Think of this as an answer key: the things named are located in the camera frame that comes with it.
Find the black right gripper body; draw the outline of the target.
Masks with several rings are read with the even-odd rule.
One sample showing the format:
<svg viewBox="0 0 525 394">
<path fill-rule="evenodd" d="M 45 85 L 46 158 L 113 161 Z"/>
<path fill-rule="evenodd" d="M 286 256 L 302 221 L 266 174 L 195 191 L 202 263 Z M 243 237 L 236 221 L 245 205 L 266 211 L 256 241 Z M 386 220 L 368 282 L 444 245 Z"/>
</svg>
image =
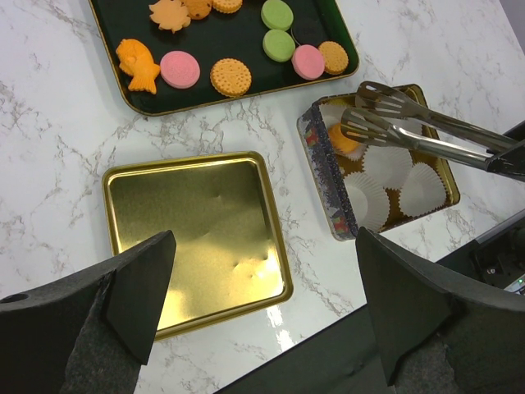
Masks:
<svg viewBox="0 0 525 394">
<path fill-rule="evenodd" d="M 519 141 L 510 149 L 495 154 L 486 160 L 486 170 L 489 173 L 508 177 L 524 182 L 524 141 Z"/>
</svg>

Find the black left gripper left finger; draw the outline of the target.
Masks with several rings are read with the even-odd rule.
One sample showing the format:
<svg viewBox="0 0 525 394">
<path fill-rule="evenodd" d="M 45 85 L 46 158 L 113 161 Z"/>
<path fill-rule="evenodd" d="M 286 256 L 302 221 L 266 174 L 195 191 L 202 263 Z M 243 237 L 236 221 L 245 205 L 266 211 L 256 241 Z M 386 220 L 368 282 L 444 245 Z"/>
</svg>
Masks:
<svg viewBox="0 0 525 394">
<path fill-rule="evenodd" d="M 176 253 L 171 231 L 1 300 L 3 393 L 132 393 Z"/>
</svg>

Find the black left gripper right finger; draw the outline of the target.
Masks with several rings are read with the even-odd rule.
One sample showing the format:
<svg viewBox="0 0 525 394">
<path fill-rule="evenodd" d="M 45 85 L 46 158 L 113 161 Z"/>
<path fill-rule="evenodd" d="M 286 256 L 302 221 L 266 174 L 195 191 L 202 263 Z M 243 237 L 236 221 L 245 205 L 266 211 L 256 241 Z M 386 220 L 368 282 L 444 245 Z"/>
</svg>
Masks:
<svg viewBox="0 0 525 394">
<path fill-rule="evenodd" d="M 522 393 L 524 298 L 362 227 L 360 275 L 387 385 L 413 393 Z"/>
</svg>

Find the metal serving tongs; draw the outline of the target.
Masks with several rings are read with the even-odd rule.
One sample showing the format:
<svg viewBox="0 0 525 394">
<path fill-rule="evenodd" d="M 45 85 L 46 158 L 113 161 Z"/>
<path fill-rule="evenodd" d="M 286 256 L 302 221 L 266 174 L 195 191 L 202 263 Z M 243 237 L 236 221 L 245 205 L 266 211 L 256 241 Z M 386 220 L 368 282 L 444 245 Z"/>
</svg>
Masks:
<svg viewBox="0 0 525 394">
<path fill-rule="evenodd" d="M 524 181 L 524 124 L 505 135 L 432 111 L 399 89 L 364 81 L 344 110 L 344 136 L 365 145 L 406 148 L 484 172 Z M 424 126 L 483 147 L 483 152 L 426 137 Z"/>
</svg>

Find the orange swirl cookie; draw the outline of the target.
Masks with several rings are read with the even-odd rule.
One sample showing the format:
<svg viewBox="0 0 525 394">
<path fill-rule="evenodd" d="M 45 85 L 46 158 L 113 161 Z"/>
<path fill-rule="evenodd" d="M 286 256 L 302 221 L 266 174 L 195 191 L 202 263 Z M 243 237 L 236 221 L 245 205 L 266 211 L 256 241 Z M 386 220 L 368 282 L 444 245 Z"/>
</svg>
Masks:
<svg viewBox="0 0 525 394">
<path fill-rule="evenodd" d="M 340 123 L 336 123 L 329 129 L 328 136 L 333 149 L 340 155 L 358 160 L 366 150 L 364 144 L 347 138 L 343 134 Z"/>
</svg>

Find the tan sandwich cookie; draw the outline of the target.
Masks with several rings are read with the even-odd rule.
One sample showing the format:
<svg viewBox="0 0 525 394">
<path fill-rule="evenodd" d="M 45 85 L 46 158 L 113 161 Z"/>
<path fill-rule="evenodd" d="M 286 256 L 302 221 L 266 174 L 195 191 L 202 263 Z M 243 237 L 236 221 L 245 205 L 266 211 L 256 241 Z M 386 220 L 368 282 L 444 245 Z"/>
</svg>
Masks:
<svg viewBox="0 0 525 394">
<path fill-rule="evenodd" d="M 212 8 L 225 14 L 237 12 L 243 5 L 243 0 L 212 0 Z"/>
<path fill-rule="evenodd" d="M 323 56 L 325 72 L 330 75 L 339 75 L 349 65 L 349 57 L 345 49 L 334 41 L 324 41 L 318 46 Z"/>
<path fill-rule="evenodd" d="M 247 93 L 252 75 L 250 69 L 240 60 L 223 58 L 212 66 L 210 81 L 218 93 L 234 98 Z"/>
</svg>

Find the pink cookie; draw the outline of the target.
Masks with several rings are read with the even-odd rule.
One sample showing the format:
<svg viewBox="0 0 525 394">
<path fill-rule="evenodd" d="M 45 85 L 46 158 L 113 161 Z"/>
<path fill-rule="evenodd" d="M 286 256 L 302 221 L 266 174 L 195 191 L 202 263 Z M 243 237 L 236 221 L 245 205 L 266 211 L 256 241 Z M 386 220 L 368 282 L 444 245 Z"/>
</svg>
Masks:
<svg viewBox="0 0 525 394">
<path fill-rule="evenodd" d="M 200 77 L 200 66 L 195 57 L 184 51 L 170 51 L 160 61 L 161 77 L 173 88 L 188 89 Z"/>
<path fill-rule="evenodd" d="M 298 46 L 292 56 L 295 72 L 305 80 L 316 80 L 325 71 L 325 61 L 321 52 L 312 45 Z"/>
</svg>

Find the black sandwich cookie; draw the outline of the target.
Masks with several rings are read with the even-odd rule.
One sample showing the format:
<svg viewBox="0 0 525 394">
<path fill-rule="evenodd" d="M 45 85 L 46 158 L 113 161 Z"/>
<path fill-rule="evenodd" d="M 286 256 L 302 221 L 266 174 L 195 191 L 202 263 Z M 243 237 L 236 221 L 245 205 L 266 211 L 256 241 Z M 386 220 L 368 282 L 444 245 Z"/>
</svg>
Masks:
<svg viewBox="0 0 525 394">
<path fill-rule="evenodd" d="M 291 35 L 299 45 L 309 44 L 317 47 L 326 40 L 322 27 L 314 24 L 294 24 L 291 27 Z"/>
</svg>

